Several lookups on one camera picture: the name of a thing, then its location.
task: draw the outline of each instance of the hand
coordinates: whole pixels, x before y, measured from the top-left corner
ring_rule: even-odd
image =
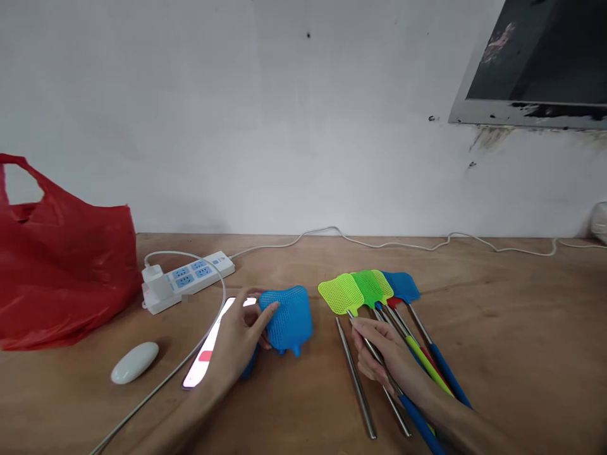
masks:
[[[232,306],[221,317],[217,341],[211,356],[208,376],[229,389],[242,374],[253,357],[255,345],[270,349],[266,326],[279,303],[274,302],[263,312],[259,305],[243,306],[247,297],[258,298],[264,291],[257,288],[242,289]]]
[[[390,374],[409,398],[415,399],[433,391],[432,380],[429,380],[402,338],[387,322],[355,318],[352,320],[352,336],[359,351],[360,372],[369,379],[378,381],[392,396],[397,397],[388,381],[386,370],[373,358],[362,337],[381,352]]]

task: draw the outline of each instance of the electrical outlet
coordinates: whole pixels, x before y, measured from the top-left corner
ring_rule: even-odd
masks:
[[[186,275],[185,277],[181,277],[181,278],[175,280],[175,283],[177,283],[177,287],[181,289],[182,287],[186,286],[187,284],[190,284],[192,281],[194,281],[194,278],[192,277],[192,275]]]
[[[219,274],[208,264],[213,264],[222,277],[226,277],[236,270],[234,263],[223,252],[213,253],[206,256],[204,260],[194,261],[184,267],[172,270],[164,277],[171,285],[173,295],[164,299],[158,298],[146,282],[142,284],[144,294],[143,307],[151,314],[161,311],[182,301],[182,296],[195,294],[219,281]]]
[[[208,266],[207,266],[207,267],[204,267],[204,268],[202,268],[202,269],[200,269],[200,270],[196,270],[196,276],[197,276],[198,278],[202,278],[202,277],[204,277],[204,276],[206,276],[206,275],[208,275],[208,274],[210,274],[210,273],[212,273],[212,270],[211,270],[211,268],[210,268],[210,267],[208,267]]]
[[[180,269],[174,270],[173,271],[173,278],[177,279],[180,278],[184,275],[187,275],[188,273],[190,273],[190,268],[186,265],[185,267],[182,267]]]
[[[194,262],[194,263],[191,265],[191,268],[192,268],[192,270],[198,270],[198,269],[203,268],[205,265],[207,265],[205,262],[203,262],[203,261],[198,261],[198,262]]]

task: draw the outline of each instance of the power cord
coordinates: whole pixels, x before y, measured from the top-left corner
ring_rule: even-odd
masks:
[[[311,231],[306,231],[303,234],[301,234],[298,238],[296,238],[295,240],[293,240],[291,243],[285,243],[284,245],[261,245],[261,246],[254,246],[253,248],[247,248],[244,251],[241,251],[240,253],[236,253],[232,256],[230,256],[230,259],[234,259],[240,255],[243,255],[245,253],[254,251],[254,250],[260,250],[261,248],[285,248],[287,246],[292,246],[295,243],[299,242],[300,239],[303,236],[309,235],[309,234],[314,234],[314,233],[318,233],[318,232],[323,232],[323,231],[328,231],[330,229],[334,229],[336,230],[341,237],[343,237],[344,239],[346,239],[347,241],[351,241],[353,243],[358,243],[359,245],[362,246],[367,246],[369,248],[384,248],[385,246],[390,246],[390,245],[395,245],[395,246],[406,246],[408,248],[417,248],[419,250],[425,250],[425,251],[429,251],[429,252],[433,252],[435,250],[437,250],[438,248],[440,248],[441,246],[445,246],[445,245],[449,245],[451,243],[451,238],[453,236],[464,236],[464,237],[470,237],[473,239],[478,240],[481,243],[484,243],[487,246],[490,246],[491,249],[493,251],[495,251],[496,253],[501,253],[501,252],[506,252],[506,251],[516,251],[519,253],[526,253],[526,254],[530,254],[533,256],[544,256],[544,257],[548,257],[548,256],[554,256],[556,254],[556,249],[557,243],[560,243],[563,246],[569,246],[570,248],[602,248],[604,250],[607,250],[607,246],[601,246],[601,245],[570,245],[569,243],[565,243],[563,242],[561,239],[559,239],[558,237],[555,237],[552,239],[552,251],[549,253],[538,253],[538,252],[532,252],[532,251],[527,251],[527,250],[521,250],[519,248],[496,248],[494,245],[490,244],[488,241],[483,240],[480,237],[477,236],[473,236],[470,234],[466,234],[466,233],[461,233],[461,232],[452,232],[447,236],[447,240],[444,242],[439,243],[436,246],[433,246],[431,248],[427,247],[427,246],[420,246],[420,245],[410,245],[408,243],[400,243],[400,242],[387,242],[387,243],[382,243],[381,245],[370,245],[369,243],[364,243],[361,242],[359,240],[354,240],[346,235],[344,235],[340,229],[337,226],[327,226],[327,227],[323,227],[321,229],[313,229]]]
[[[191,253],[174,252],[174,251],[161,251],[161,252],[149,253],[149,254],[148,254],[148,255],[147,255],[145,258],[144,258],[144,264],[145,264],[145,266],[146,266],[146,267],[149,267],[149,266],[150,266],[150,263],[149,263],[149,258],[150,258],[151,256],[155,256],[155,255],[159,255],[159,254],[177,254],[177,255],[183,255],[183,256],[190,256],[190,257],[193,257],[193,258],[196,258],[196,259],[202,260],[202,261],[204,261],[204,262],[205,262],[205,263],[206,263],[208,266],[212,267],[212,268],[213,268],[213,269],[214,269],[214,270],[215,270],[215,271],[218,273],[218,275],[219,275],[219,279],[221,280],[221,287],[222,287],[222,289],[223,289],[223,296],[221,297],[221,305],[220,305],[220,307],[219,307],[219,311],[217,312],[217,315],[215,316],[215,319],[213,320],[213,322],[211,322],[211,326],[209,327],[209,330],[207,330],[207,332],[204,334],[204,336],[203,336],[203,337],[202,337],[202,339],[199,341],[199,343],[198,343],[196,346],[194,346],[194,349],[192,350],[192,352],[190,352],[190,353],[189,353],[189,354],[188,354],[188,355],[185,357],[185,359],[183,359],[183,360],[181,361],[181,363],[180,363],[179,365],[177,365],[177,367],[176,367],[176,368],[175,368],[175,369],[174,369],[174,370],[173,370],[171,373],[169,373],[169,375],[168,375],[166,378],[164,378],[164,380],[163,380],[163,381],[162,381],[160,384],[158,384],[158,386],[157,386],[157,387],[156,387],[156,388],[155,388],[153,391],[151,391],[151,392],[150,392],[150,394],[149,394],[147,397],[145,397],[145,398],[143,399],[143,401],[142,401],[141,403],[139,403],[139,404],[138,404],[138,405],[135,407],[135,409],[133,409],[133,410],[132,410],[132,411],[131,411],[131,412],[130,412],[130,413],[129,413],[129,414],[128,414],[128,415],[127,415],[125,418],[124,418],[124,420],[123,420],[122,422],[120,422],[120,423],[119,423],[119,424],[116,426],[116,428],[114,428],[114,429],[113,429],[113,430],[112,430],[112,431],[111,431],[111,432],[110,432],[110,433],[109,433],[109,434],[108,434],[108,435],[107,435],[107,436],[104,438],[104,440],[103,440],[103,441],[101,441],[101,442],[99,443],[99,445],[98,445],[97,447],[95,447],[95,448],[93,449],[93,451],[92,451],[92,452],[91,452],[89,455],[95,455],[95,454],[97,454],[99,451],[101,451],[101,450],[102,450],[102,449],[105,447],[105,445],[106,445],[106,444],[107,444],[107,443],[108,443],[108,442],[109,442],[109,441],[110,441],[110,440],[111,440],[111,439],[112,439],[112,438],[113,438],[113,437],[114,437],[114,436],[115,436],[115,435],[116,435],[116,434],[117,434],[117,433],[118,433],[118,432],[119,432],[119,431],[122,429],[122,427],[124,427],[124,426],[125,426],[125,424],[126,424],[126,423],[127,423],[129,420],[130,420],[130,418],[131,418],[132,416],[134,416],[134,415],[137,413],[137,411],[138,411],[138,410],[140,410],[140,409],[143,407],[143,405],[144,405],[145,403],[147,403],[147,402],[150,400],[150,398],[151,398],[151,397],[153,397],[153,396],[156,394],[156,392],[157,392],[157,391],[159,391],[159,390],[160,390],[160,389],[163,387],[163,385],[164,385],[164,384],[166,384],[167,382],[169,382],[169,380],[170,380],[170,379],[171,379],[173,376],[175,376],[175,374],[176,374],[176,373],[177,373],[179,370],[181,370],[182,366],[183,366],[183,365],[185,365],[185,364],[186,364],[186,362],[187,362],[189,359],[191,359],[193,355],[195,355],[195,354],[196,354],[196,352],[198,352],[198,350],[199,350],[199,349],[200,349],[200,347],[202,346],[202,343],[204,343],[204,341],[207,339],[207,336],[209,336],[209,332],[211,331],[211,328],[212,328],[212,327],[215,325],[215,323],[217,322],[217,319],[219,318],[219,315],[221,314],[221,310],[223,310],[223,307],[224,307],[224,305],[226,304],[226,283],[225,283],[225,281],[223,281],[223,276],[221,276],[221,273],[219,273],[219,271],[217,270],[217,267],[215,267],[215,265],[214,265],[214,264],[212,264],[212,263],[210,263],[210,262],[208,262],[208,261],[204,260],[204,258],[201,258],[200,256],[196,256],[196,255],[191,254]]]
[[[527,250],[521,250],[519,248],[496,248],[494,245],[490,244],[488,241],[483,240],[477,236],[473,236],[470,234],[466,234],[466,233],[460,233],[460,232],[452,232],[447,236],[447,240],[444,242],[439,243],[436,246],[433,246],[431,248],[426,247],[426,246],[420,246],[420,245],[410,245],[408,243],[400,243],[400,242],[387,242],[387,243],[382,243],[381,245],[371,245],[369,243],[364,243],[361,242],[359,240],[354,240],[349,238],[348,236],[345,236],[340,229],[337,226],[327,226],[327,227],[323,227],[322,229],[313,229],[311,231],[306,231],[303,234],[301,234],[297,239],[295,239],[294,241],[292,241],[291,243],[285,243],[284,245],[261,245],[261,246],[254,246],[252,248],[247,248],[246,250],[241,251],[240,253],[236,253],[232,256],[230,256],[230,260],[243,255],[245,253],[249,253],[251,251],[255,251],[255,250],[260,250],[261,248],[286,248],[287,246],[292,246],[295,243],[297,243],[298,241],[301,240],[301,238],[303,236],[309,235],[309,234],[313,234],[313,233],[318,233],[318,232],[323,232],[323,231],[328,231],[330,229],[334,229],[336,230],[341,237],[343,237],[344,239],[346,239],[347,241],[351,241],[353,243],[358,243],[359,245],[362,246],[367,246],[369,248],[384,248],[385,246],[390,246],[390,245],[395,245],[395,246],[406,246],[408,248],[417,248],[419,250],[425,250],[425,251],[429,251],[429,252],[433,252],[435,250],[437,250],[438,248],[440,248],[441,246],[445,246],[445,245],[449,245],[451,243],[451,239],[453,236],[464,236],[464,237],[470,237],[473,239],[478,240],[481,243],[484,243],[485,245],[491,247],[491,249],[493,251],[495,251],[496,253],[501,253],[501,252],[507,252],[507,251],[515,251],[515,252],[519,252],[519,253],[526,253],[526,254],[530,254],[533,256],[543,256],[543,257],[548,257],[548,256],[554,256],[556,254],[556,250],[557,250],[557,243],[560,243],[563,246],[569,246],[570,248],[602,248],[604,250],[607,250],[607,246],[601,246],[601,245],[571,245],[568,243],[563,242],[561,239],[559,239],[558,237],[555,237],[552,239],[552,251],[549,253],[538,253],[538,252],[532,252],[532,251],[527,251]],[[150,392],[150,394],[144,398],[144,400],[139,403],[135,409],[133,409],[125,418],[122,422],[120,422],[116,428],[114,428],[105,438],[103,441],[101,441],[101,443],[95,447],[95,449],[93,449],[93,451],[89,454],[89,455],[95,455],[97,454],[100,450],[102,450],[105,445],[122,429],[122,427],[125,426],[125,424],[129,421],[129,419],[135,415],[135,413],[141,409],[143,407],[143,405],[145,403],[147,403],[151,397],[153,397],[156,392],[158,390],[160,390],[167,382],[169,382],[169,380],[175,376],[175,374],[182,368],[183,365],[185,365],[185,363],[192,358],[192,356],[198,352],[198,350],[200,349],[200,347],[202,346],[202,343],[204,343],[204,341],[207,339],[207,336],[209,335],[209,332],[211,331],[211,327],[213,327],[213,325],[215,325],[215,323],[217,322],[217,319],[219,318],[219,315],[221,314],[221,310],[223,309],[225,303],[226,303],[226,283],[223,281],[223,277],[221,276],[221,273],[219,273],[219,271],[217,270],[217,267],[215,267],[215,265],[211,264],[210,262],[207,262],[204,260],[204,258],[201,258],[200,256],[196,256],[194,254],[191,253],[184,253],[184,252],[178,252],[178,251],[159,251],[159,252],[153,252],[153,253],[149,253],[148,255],[145,256],[144,258],[144,264],[146,267],[150,267],[150,263],[149,263],[149,258],[151,256],[155,256],[155,255],[160,255],[160,254],[177,254],[177,255],[183,255],[183,256],[189,256],[189,257],[193,257],[196,258],[198,260],[202,260],[204,261],[207,265],[209,265],[210,267],[212,267],[219,275],[219,279],[221,280],[221,287],[223,288],[223,296],[221,298],[221,306],[219,307],[219,311],[217,313],[217,315],[215,316],[215,319],[213,320],[213,322],[211,323],[211,326],[209,328],[209,330],[204,334],[204,336],[202,337],[202,339],[199,341],[199,343],[194,347],[194,349],[192,350],[192,352],[190,352],[185,359],[183,359],[181,361],[181,363],[179,365],[177,365],[177,367],[166,377],[164,378],[164,380],[152,391]]]

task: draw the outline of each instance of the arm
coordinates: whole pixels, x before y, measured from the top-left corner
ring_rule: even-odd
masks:
[[[205,417],[238,380],[259,343],[270,349],[266,325],[278,308],[274,302],[263,312],[258,304],[243,306],[260,289],[243,289],[221,317],[209,369],[202,382],[132,452],[133,455],[186,453]]]
[[[356,318],[352,323],[354,344],[359,351],[359,370],[368,378],[379,381],[395,396],[385,369],[364,346],[362,337],[365,337],[381,352],[390,374],[403,392],[460,450],[473,455],[525,453],[500,429],[433,382],[387,323],[364,318]]]

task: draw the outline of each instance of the blue handle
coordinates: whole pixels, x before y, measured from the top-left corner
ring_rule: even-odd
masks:
[[[446,455],[445,451],[438,443],[438,439],[436,439],[436,437],[432,434],[432,432],[430,431],[430,427],[428,427],[428,424],[420,414],[419,410],[415,407],[413,402],[411,402],[411,400],[409,400],[406,395],[401,395],[399,398],[400,402],[405,408],[405,411],[407,411],[407,414],[409,414],[409,417],[411,417],[411,420],[413,420],[417,431],[419,431],[419,433],[422,435],[422,438],[424,438],[424,441],[426,442],[431,452],[434,455]]]
[[[242,375],[240,376],[240,378],[242,380],[247,380],[251,376],[251,373],[253,372],[253,366],[255,365],[255,359],[257,358],[258,352],[259,352],[259,343],[257,343],[257,345],[255,346],[255,351],[253,351],[253,357],[251,357],[251,361],[248,363],[247,367],[245,368],[245,370],[242,372]]]
[[[462,388],[460,387],[460,384],[457,382],[457,379],[453,375],[451,368],[449,368],[449,365],[447,365],[447,362],[445,362],[443,355],[438,350],[438,346],[434,343],[431,343],[429,347],[430,351],[432,352],[432,355],[434,356],[434,359],[436,360],[436,363],[438,364],[438,367],[441,369],[443,376],[449,384],[449,387],[451,387],[451,390],[453,391],[455,397],[463,404],[468,406],[470,409],[472,409],[472,405],[470,404],[470,401],[468,401],[468,397],[463,392]]]

